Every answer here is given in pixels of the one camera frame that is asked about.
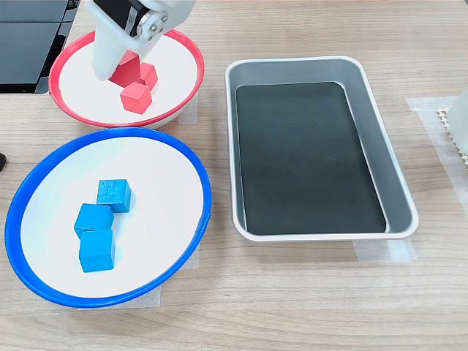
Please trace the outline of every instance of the wooden block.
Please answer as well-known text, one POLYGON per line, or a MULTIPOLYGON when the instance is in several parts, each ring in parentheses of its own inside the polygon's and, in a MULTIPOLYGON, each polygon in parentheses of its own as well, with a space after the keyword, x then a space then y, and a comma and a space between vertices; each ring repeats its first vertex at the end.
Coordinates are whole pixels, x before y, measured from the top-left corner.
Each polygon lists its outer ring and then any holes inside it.
POLYGON ((83 232, 80 242, 80 263, 83 272, 114 268, 116 243, 112 230, 83 232))
POLYGON ((138 83, 144 84, 153 90, 154 86, 158 82, 158 75, 156 74, 156 69, 152 64, 147 64, 143 62, 140 65, 140 79, 137 80, 138 83))
POLYGON ((125 88, 138 79, 140 79, 140 57, 133 51, 128 50, 109 80, 125 88))
POLYGON ((153 102, 151 90, 148 86, 140 83, 132 83, 120 94, 124 109, 143 115, 149 105, 153 102))
POLYGON ((99 181, 97 204, 110 206, 114 213, 130 211, 131 196, 132 190, 125 179, 99 181))
POLYGON ((91 230, 107 230, 112 227, 114 214, 110 206, 84 203, 75 222, 75 232, 79 238, 91 230))

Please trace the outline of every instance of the clear tape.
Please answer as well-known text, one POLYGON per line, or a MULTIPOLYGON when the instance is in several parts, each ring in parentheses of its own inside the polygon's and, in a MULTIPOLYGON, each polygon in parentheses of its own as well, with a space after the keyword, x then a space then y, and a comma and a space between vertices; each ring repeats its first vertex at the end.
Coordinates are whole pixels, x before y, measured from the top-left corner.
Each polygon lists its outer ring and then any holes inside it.
POLYGON ((198 115, 198 93, 192 97, 192 100, 185 106, 181 114, 178 115, 179 124, 195 124, 198 115))
POLYGON ((458 148, 455 139, 453 138, 452 134, 450 133, 450 124, 448 123, 447 120, 447 115, 448 115, 448 109, 442 109, 438 108, 436 110, 437 116, 439 117, 440 122, 445 128, 445 131, 447 132, 449 138, 452 140, 453 147, 456 149, 458 152, 458 155, 460 156, 461 160, 463 161, 463 164, 465 165, 465 168, 468 170, 468 156, 458 148))
POLYGON ((195 251, 193 251, 192 256, 184 263, 181 267, 183 269, 197 269, 200 267, 200 246, 197 246, 195 251))
POLYGON ((449 110, 458 97, 426 97, 407 99, 407 104, 416 112, 431 138, 432 144, 439 156, 445 172, 452 183, 458 201, 468 213, 468 172, 463 154, 458 152, 450 134, 448 126, 441 116, 441 112, 449 110))
POLYGON ((417 259, 411 239, 354 240, 356 257, 362 262, 412 262, 417 259))
POLYGON ((103 309, 145 309, 148 307, 159 307, 161 304, 161 286, 154 288, 133 300, 120 303, 118 305, 104 307, 103 309))

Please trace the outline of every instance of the black tray bottom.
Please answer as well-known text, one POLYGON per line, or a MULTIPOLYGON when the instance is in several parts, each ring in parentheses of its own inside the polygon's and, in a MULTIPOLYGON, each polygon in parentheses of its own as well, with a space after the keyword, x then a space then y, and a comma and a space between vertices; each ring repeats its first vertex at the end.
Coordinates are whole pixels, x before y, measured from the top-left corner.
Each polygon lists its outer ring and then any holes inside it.
POLYGON ((242 86, 236 104, 249 232, 385 231, 340 85, 242 86))

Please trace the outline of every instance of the silver tray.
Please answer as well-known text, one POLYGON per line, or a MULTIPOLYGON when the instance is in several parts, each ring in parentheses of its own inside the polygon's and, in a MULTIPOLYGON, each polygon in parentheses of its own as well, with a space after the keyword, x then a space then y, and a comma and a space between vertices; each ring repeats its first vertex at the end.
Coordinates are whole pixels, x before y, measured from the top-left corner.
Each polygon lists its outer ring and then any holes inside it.
POLYGON ((398 239, 412 235, 418 213, 390 144, 363 67, 345 56, 245 60, 226 70, 227 124, 233 224, 251 241, 348 241, 398 239), (246 225, 241 176, 236 90, 242 86, 333 82, 347 99, 386 226, 382 233, 301 233, 257 235, 246 225))

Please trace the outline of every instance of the table surface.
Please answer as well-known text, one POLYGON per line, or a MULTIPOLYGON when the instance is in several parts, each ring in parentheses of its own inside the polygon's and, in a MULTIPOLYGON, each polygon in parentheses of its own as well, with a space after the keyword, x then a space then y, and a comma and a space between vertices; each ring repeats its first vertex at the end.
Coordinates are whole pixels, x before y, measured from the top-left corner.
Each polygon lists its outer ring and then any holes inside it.
MULTIPOLYGON (((93 29, 80 8, 72 40, 93 29)), ((206 62, 198 122, 160 130, 202 159, 213 216, 199 269, 152 309, 82 311, 28 290, 0 238, 2 350, 466 350, 467 218, 405 98, 468 85, 468 7, 456 1, 203 1, 181 27, 206 62), (359 60, 420 214, 410 263, 360 262, 351 242, 254 244, 230 219, 224 71, 239 59, 342 54, 359 60)), ((48 94, 0 96, 0 229, 29 171, 91 127, 48 94)))

